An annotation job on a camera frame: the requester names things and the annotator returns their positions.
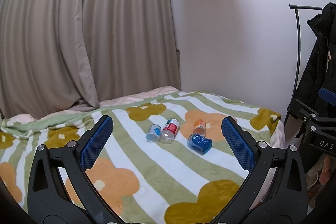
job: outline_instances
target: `wall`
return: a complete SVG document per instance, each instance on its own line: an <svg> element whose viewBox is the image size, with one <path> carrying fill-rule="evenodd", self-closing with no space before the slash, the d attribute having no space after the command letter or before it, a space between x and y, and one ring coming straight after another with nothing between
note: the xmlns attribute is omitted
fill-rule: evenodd
<svg viewBox="0 0 336 224"><path fill-rule="evenodd" d="M214 92L267 107L279 112L283 120L297 59L295 12L289 4L323 7L336 0L171 2L182 89ZM315 43L315 35L305 22L317 12L299 13L301 76Z"/></svg>

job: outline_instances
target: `silver screw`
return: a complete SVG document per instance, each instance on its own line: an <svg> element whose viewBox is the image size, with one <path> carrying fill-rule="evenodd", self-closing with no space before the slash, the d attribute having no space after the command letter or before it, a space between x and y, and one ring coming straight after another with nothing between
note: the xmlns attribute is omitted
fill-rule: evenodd
<svg viewBox="0 0 336 224"><path fill-rule="evenodd" d="M267 143L265 143L264 141L259 142L258 145L259 145L261 148L265 148L265 147L267 147Z"/></svg>
<svg viewBox="0 0 336 224"><path fill-rule="evenodd" d="M70 141L67 144L68 147L74 147L75 145L76 145L76 141Z"/></svg>
<svg viewBox="0 0 336 224"><path fill-rule="evenodd" d="M41 151L41 150L43 150L44 148L45 148L45 145L39 145L39 146L37 147L37 150Z"/></svg>
<svg viewBox="0 0 336 224"><path fill-rule="evenodd" d="M291 146L289 147L289 149L292 150L292 151L296 151L296 150L297 150L297 147L296 147L295 145L291 145Z"/></svg>

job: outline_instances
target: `curtain fold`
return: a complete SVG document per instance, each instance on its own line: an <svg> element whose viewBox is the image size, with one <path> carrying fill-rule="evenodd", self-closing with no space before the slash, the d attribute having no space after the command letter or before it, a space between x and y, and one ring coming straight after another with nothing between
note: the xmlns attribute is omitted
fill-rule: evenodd
<svg viewBox="0 0 336 224"><path fill-rule="evenodd" d="M180 89L170 0L84 0L83 32L99 101Z"/></svg>
<svg viewBox="0 0 336 224"><path fill-rule="evenodd" d="M82 0L0 0L0 106L40 118L98 98L82 31Z"/></svg>

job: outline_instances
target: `bottle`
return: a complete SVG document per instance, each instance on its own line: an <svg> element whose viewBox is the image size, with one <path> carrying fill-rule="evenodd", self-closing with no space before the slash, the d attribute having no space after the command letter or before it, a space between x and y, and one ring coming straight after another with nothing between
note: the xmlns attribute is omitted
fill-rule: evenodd
<svg viewBox="0 0 336 224"><path fill-rule="evenodd" d="M163 127L160 134L160 142L162 143L172 143L174 138L179 131L180 123L176 119L169 119L166 125Z"/></svg>
<svg viewBox="0 0 336 224"><path fill-rule="evenodd" d="M197 120L194 123L194 127L193 134L205 136L205 122L203 120Z"/></svg>
<svg viewBox="0 0 336 224"><path fill-rule="evenodd" d="M161 127L157 124L152 124L146 134L146 139L148 142L157 142L160 138Z"/></svg>
<svg viewBox="0 0 336 224"><path fill-rule="evenodd" d="M204 155L212 147L212 140L199 134L191 134L187 140L187 144L191 149Z"/></svg>

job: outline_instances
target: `blanket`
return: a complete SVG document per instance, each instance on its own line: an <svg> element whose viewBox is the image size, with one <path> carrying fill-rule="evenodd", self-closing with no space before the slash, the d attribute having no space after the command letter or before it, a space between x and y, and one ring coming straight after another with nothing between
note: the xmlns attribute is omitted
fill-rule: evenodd
<svg viewBox="0 0 336 224"><path fill-rule="evenodd" d="M124 221L148 224L210 222L248 175L221 133L223 118L233 116L254 139L271 146L280 119L268 109L201 92L175 92L25 124L4 119L0 126L0 176L24 210L37 146L62 147L78 140L102 115L113 119L113 133L86 174ZM174 142L147 142L150 125L163 127L169 118L181 125ZM186 143L198 119L206 123L206 137L213 141L203 156ZM71 200L82 207L65 170L60 168L60 172Z"/></svg>

